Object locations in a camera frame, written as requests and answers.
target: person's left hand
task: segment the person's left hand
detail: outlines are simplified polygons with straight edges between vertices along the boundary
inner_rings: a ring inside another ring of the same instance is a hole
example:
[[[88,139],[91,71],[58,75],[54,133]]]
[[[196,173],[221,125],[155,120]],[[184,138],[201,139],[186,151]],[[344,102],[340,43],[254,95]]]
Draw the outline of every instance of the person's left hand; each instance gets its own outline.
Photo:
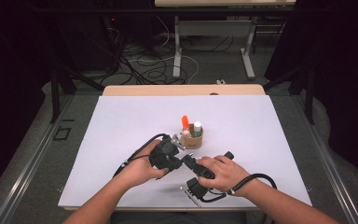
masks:
[[[160,140],[154,140],[135,157],[150,155],[151,151],[159,144]],[[133,160],[115,178],[120,178],[128,189],[141,185],[152,178],[162,178],[168,173],[168,169],[158,170],[152,167],[149,157]]]

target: desk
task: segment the desk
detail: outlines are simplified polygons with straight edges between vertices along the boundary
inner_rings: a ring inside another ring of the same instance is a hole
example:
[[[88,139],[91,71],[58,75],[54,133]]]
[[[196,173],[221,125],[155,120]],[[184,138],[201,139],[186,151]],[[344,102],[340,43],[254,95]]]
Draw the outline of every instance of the desk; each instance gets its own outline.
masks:
[[[107,87],[95,107],[59,206],[66,209],[81,206],[150,137],[180,132],[180,118],[184,114],[189,116],[190,122],[194,119],[203,122],[204,136],[201,148],[181,153],[193,152],[194,157],[199,158],[230,150],[234,161],[249,172],[270,175],[281,191],[310,204],[272,102],[261,86],[184,85]],[[130,189],[117,210],[257,209],[249,201],[236,197],[226,197],[216,203],[200,202],[199,208],[180,190],[192,177],[194,174],[182,166],[158,181],[150,180]]]
[[[296,0],[156,0],[155,5],[156,7],[257,7],[293,5],[295,2]],[[241,56],[247,77],[255,78],[249,52],[255,35],[256,20],[257,17],[252,17],[250,21],[179,21],[176,16],[173,76],[180,76],[181,35],[234,35],[247,36],[245,48],[241,49]]]

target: white bottle cap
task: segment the white bottle cap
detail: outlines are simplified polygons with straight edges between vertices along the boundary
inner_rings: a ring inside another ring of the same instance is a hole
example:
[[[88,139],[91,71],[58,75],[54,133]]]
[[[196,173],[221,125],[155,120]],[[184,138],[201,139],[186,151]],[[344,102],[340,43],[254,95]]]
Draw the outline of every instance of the white bottle cap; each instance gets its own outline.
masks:
[[[201,131],[201,122],[196,121],[194,122],[194,132],[200,132]]]

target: human hand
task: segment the human hand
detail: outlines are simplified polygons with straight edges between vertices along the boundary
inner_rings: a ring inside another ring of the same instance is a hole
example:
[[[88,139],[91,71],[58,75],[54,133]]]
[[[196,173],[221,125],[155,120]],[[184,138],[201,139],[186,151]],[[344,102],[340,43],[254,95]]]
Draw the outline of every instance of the human hand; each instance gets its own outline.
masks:
[[[214,179],[199,177],[199,183],[206,188],[227,192],[242,181],[249,173],[235,161],[225,157],[202,157],[197,164],[205,166],[215,175]]]
[[[128,164],[115,178],[120,178],[122,183],[128,189],[141,185],[152,178],[162,178],[168,173],[168,169],[158,170],[152,167],[149,157],[151,151],[159,144],[160,140],[154,140],[144,149],[142,149],[134,158],[141,157],[133,160]]]

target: orange object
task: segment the orange object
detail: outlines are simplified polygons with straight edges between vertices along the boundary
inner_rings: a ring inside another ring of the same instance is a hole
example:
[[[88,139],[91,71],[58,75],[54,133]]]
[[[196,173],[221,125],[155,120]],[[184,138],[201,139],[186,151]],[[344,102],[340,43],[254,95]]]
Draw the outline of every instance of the orange object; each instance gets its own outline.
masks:
[[[187,117],[187,115],[182,116],[182,127],[183,127],[183,130],[188,129],[188,117]]]

